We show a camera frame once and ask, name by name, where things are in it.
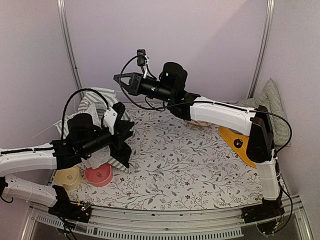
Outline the green striped pet tent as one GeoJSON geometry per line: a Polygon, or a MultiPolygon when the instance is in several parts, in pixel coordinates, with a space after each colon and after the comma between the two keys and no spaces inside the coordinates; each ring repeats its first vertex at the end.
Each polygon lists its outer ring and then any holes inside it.
{"type": "Polygon", "coordinates": [[[135,123],[125,105],[109,89],[83,88],[67,99],[62,118],[56,123],[59,140],[52,141],[57,169],[71,168],[81,162],[102,160],[124,172],[129,170],[131,147],[126,140],[133,135],[135,123]],[[78,112],[67,116],[72,98],[85,92],[78,112]]]}

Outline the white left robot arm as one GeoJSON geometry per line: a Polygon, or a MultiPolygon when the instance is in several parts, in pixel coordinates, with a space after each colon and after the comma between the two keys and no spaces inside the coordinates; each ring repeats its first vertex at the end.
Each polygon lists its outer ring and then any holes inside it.
{"type": "Polygon", "coordinates": [[[62,186],[40,185],[15,177],[15,173],[32,170],[71,168],[93,153],[109,147],[110,156],[121,167],[129,168],[132,153],[125,142],[133,135],[134,122],[122,120],[117,113],[102,118],[101,126],[93,123],[88,113],[80,113],[67,121],[68,135],[37,147],[2,150],[0,152],[0,195],[35,202],[55,209],[63,216],[74,213],[62,186]]]}

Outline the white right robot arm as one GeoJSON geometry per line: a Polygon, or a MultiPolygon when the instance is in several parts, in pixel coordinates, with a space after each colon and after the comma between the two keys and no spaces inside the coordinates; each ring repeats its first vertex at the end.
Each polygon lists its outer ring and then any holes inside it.
{"type": "Polygon", "coordinates": [[[166,62],[160,79],[130,72],[114,75],[126,97],[144,95],[167,103],[174,116],[186,121],[212,123],[248,137],[246,156],[254,162],[265,200],[259,206],[262,218],[269,218],[278,210],[276,200],[281,195],[276,171],[273,131],[267,109],[240,107],[210,100],[185,90],[188,73],[178,63],[166,62]]]}

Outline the cream pet bowl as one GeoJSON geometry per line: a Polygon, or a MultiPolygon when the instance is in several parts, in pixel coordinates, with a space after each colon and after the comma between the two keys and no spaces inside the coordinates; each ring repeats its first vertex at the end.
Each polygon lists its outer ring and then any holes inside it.
{"type": "Polygon", "coordinates": [[[79,168],[75,165],[71,168],[57,170],[53,179],[66,191],[72,191],[80,185],[82,177],[79,168]]]}

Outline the pink pet bowl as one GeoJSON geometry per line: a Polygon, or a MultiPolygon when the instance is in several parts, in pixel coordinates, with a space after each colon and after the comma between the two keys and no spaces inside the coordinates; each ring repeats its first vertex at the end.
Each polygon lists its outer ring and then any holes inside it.
{"type": "Polygon", "coordinates": [[[108,163],[93,169],[92,167],[84,170],[85,179],[94,187],[107,186],[113,179],[113,169],[108,163]]]}

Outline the yellow double pet bowl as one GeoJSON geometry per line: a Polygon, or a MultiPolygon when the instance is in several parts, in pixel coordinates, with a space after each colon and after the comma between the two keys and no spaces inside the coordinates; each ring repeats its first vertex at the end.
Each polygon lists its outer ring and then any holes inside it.
{"type": "Polygon", "coordinates": [[[222,139],[235,151],[235,153],[246,163],[248,166],[256,168],[256,165],[247,156],[247,146],[249,137],[227,127],[218,127],[219,135],[222,139]]]}

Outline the floral table mat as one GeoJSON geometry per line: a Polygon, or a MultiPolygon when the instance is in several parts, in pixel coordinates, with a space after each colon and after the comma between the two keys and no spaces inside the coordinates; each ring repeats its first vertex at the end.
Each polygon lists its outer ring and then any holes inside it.
{"type": "Polygon", "coordinates": [[[196,126],[168,111],[146,111],[128,103],[134,134],[127,172],[95,187],[85,178],[68,196],[110,208],[179,211],[231,208],[262,201],[258,171],[220,137],[218,127],[196,126]]]}

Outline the green checked cushion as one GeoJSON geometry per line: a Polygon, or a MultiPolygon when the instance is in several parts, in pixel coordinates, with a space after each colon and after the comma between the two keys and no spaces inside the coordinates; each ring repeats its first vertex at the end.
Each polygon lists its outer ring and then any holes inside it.
{"type": "MultiPolygon", "coordinates": [[[[258,108],[264,106],[269,113],[275,114],[287,120],[284,108],[282,106],[281,97],[276,83],[269,78],[265,83],[261,92],[253,97],[237,102],[238,106],[258,108]]],[[[273,139],[276,146],[283,146],[290,137],[290,129],[288,125],[280,118],[270,115],[270,121],[273,129],[273,139]]]]}

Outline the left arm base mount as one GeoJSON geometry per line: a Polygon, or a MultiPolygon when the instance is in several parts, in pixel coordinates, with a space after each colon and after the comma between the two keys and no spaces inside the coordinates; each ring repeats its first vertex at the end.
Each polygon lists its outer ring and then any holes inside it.
{"type": "Polygon", "coordinates": [[[92,214],[90,202],[72,202],[66,192],[57,193],[57,202],[48,208],[48,213],[63,220],[88,223],[92,214]]]}

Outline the aluminium frame post right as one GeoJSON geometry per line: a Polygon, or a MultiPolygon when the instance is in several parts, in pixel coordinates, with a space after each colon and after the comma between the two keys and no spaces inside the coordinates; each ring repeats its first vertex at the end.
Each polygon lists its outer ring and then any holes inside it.
{"type": "Polygon", "coordinates": [[[257,84],[258,84],[259,76],[262,70],[265,52],[268,46],[269,36],[272,28],[274,8],[275,8],[275,0],[268,0],[266,2],[266,10],[265,10],[260,47],[258,50],[258,55],[257,55],[257,60],[254,67],[253,75],[252,75],[252,80],[251,80],[248,94],[246,97],[247,99],[254,97],[254,94],[257,88],[257,84]]]}

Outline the aluminium frame post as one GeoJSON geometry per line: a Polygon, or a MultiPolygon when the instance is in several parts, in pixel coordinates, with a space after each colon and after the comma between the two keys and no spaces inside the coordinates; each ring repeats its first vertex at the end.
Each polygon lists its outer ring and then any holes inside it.
{"type": "Polygon", "coordinates": [[[254,67],[253,75],[252,75],[252,80],[251,80],[248,94],[246,97],[247,99],[254,97],[254,94],[257,88],[257,84],[258,84],[259,76],[262,70],[265,52],[268,46],[269,36],[272,28],[274,8],[275,8],[275,0],[268,0],[266,2],[266,10],[265,10],[260,47],[258,50],[258,55],[257,55],[257,60],[254,67]]]}
{"type": "Polygon", "coordinates": [[[73,51],[65,1],[57,0],[56,3],[57,3],[57,11],[59,16],[62,36],[65,44],[66,54],[67,54],[67,58],[68,58],[70,69],[71,69],[71,74],[75,83],[75,87],[77,90],[79,90],[79,89],[82,89],[83,86],[80,80],[78,66],[77,66],[76,58],[73,51]]]}

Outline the front aluminium rail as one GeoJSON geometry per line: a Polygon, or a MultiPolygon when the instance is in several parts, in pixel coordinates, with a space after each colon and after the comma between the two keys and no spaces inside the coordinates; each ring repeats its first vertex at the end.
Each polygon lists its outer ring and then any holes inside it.
{"type": "Polygon", "coordinates": [[[241,207],[148,211],[92,207],[88,223],[74,222],[77,239],[107,240],[312,240],[310,224],[298,195],[284,197],[280,231],[260,232],[263,221],[246,223],[241,207]]]}

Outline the aluminium frame post left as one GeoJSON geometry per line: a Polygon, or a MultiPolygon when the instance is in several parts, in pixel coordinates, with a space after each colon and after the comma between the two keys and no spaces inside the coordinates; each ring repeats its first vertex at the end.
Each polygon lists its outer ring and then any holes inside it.
{"type": "Polygon", "coordinates": [[[65,44],[66,54],[67,54],[67,58],[68,58],[70,69],[71,69],[71,74],[75,83],[75,87],[77,90],[79,90],[79,89],[82,89],[83,86],[80,80],[78,66],[77,66],[76,58],[73,51],[65,1],[57,0],[56,3],[57,3],[57,11],[59,16],[62,36],[65,44]]]}

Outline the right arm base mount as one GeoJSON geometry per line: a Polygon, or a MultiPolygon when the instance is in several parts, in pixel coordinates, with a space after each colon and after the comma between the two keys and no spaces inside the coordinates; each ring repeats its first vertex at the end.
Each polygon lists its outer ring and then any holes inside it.
{"type": "Polygon", "coordinates": [[[258,205],[242,208],[241,218],[247,224],[281,216],[284,213],[285,210],[281,202],[267,201],[258,205]]]}

